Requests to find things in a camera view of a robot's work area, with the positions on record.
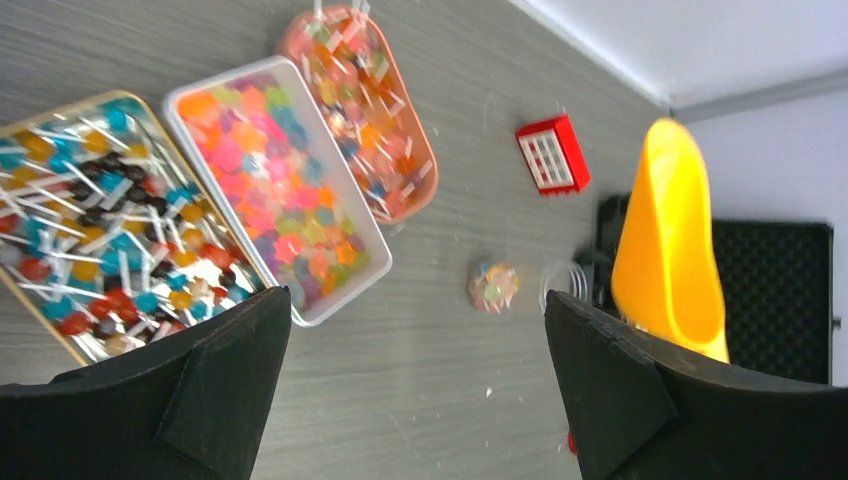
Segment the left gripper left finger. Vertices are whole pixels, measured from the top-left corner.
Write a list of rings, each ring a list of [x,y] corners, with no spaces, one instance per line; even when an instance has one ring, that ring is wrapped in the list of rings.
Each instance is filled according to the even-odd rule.
[[[1,389],[5,479],[247,479],[291,331],[273,287],[150,345]]]

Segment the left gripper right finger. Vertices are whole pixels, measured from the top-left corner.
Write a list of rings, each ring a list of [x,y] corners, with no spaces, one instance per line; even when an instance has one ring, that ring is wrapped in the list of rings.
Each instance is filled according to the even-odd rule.
[[[557,291],[545,329],[586,479],[843,479],[847,392],[715,361]]]

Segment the yellow plastic scoop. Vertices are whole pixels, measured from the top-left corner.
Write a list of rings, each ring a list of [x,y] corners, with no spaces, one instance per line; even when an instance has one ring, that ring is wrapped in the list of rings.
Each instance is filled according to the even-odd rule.
[[[673,119],[655,121],[645,135],[611,291],[630,324],[728,362],[708,175],[693,136]]]

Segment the white tray of gummy candies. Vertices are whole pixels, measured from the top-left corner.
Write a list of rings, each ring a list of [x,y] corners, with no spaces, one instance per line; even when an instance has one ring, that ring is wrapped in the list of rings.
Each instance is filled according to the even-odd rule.
[[[169,92],[163,116],[262,282],[314,327],[392,255],[297,67],[268,57]]]

